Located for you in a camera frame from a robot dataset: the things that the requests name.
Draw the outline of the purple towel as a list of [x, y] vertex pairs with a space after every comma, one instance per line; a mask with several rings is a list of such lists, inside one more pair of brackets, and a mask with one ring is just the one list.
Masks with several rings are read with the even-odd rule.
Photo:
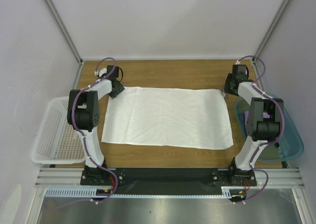
[[[245, 120], [245, 123], [246, 123], [247, 120], [248, 120], [248, 115], [249, 115], [249, 111], [246, 110], [246, 111], [244, 112], [244, 120]], [[269, 115], [268, 113], [264, 112], [263, 118], [270, 118], [270, 115]]]

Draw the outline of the white towel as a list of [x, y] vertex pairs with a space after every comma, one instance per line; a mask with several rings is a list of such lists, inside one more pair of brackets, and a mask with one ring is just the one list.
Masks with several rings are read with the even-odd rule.
[[102, 142], [225, 150], [233, 146], [220, 90], [126, 87], [109, 99]]

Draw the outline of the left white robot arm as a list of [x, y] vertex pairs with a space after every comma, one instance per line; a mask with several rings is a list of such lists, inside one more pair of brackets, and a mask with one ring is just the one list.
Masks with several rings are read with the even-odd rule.
[[99, 99], [105, 95], [113, 99], [124, 91], [121, 84], [123, 70], [109, 65], [95, 74], [96, 82], [81, 90], [71, 90], [68, 99], [67, 122], [79, 135], [85, 156], [81, 185], [104, 185], [114, 179], [114, 175], [107, 169], [97, 134], [100, 122]]

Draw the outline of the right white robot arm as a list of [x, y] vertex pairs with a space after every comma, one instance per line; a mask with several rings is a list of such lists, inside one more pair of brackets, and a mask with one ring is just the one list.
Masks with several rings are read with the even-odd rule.
[[249, 79], [246, 65], [235, 64], [227, 75], [224, 92], [242, 97], [249, 104], [245, 123], [247, 139], [240, 153], [229, 165], [227, 179], [232, 185], [241, 185], [254, 175], [254, 165], [270, 144], [277, 143], [284, 133], [284, 101], [272, 98]]

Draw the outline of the white plastic laundry basket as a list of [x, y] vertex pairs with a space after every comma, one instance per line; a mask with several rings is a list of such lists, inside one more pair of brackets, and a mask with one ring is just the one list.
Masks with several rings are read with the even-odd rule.
[[31, 160], [43, 165], [71, 165], [84, 162], [83, 146], [67, 121], [67, 96], [52, 99], [35, 140]]

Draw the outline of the clear blue plastic tray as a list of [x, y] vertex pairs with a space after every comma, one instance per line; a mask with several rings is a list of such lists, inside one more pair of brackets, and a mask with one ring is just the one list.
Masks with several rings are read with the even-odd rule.
[[[244, 120], [246, 110], [249, 110], [249, 104], [243, 98], [238, 98], [234, 103], [234, 112], [244, 139], [247, 139]], [[288, 162], [300, 157], [304, 151], [304, 144], [291, 117], [287, 110], [283, 113], [285, 121], [283, 136], [278, 144], [269, 145], [261, 152], [258, 160], [263, 163]]]

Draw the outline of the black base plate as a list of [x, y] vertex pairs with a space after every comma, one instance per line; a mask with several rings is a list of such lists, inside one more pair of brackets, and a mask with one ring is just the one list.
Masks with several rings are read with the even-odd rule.
[[115, 168], [108, 172], [85, 167], [81, 185], [117, 185], [122, 195], [215, 195], [223, 186], [242, 189], [256, 186], [253, 171], [231, 171], [220, 168]]

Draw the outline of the aluminium frame rail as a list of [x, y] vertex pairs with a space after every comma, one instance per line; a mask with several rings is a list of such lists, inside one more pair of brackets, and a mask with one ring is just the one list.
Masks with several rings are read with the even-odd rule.
[[115, 194], [117, 185], [106, 186], [81, 185], [80, 179], [83, 172], [82, 168], [42, 168], [40, 169], [35, 186], [44, 190], [47, 197], [75, 197], [93, 200], [102, 200], [114, 193], [115, 198], [227, 198], [239, 197], [244, 199], [250, 196], [251, 192], [260, 189], [300, 189], [304, 184], [298, 169], [262, 169], [254, 172], [256, 186], [247, 186], [238, 189], [233, 186], [223, 186], [220, 194], [215, 195], [122, 195]]

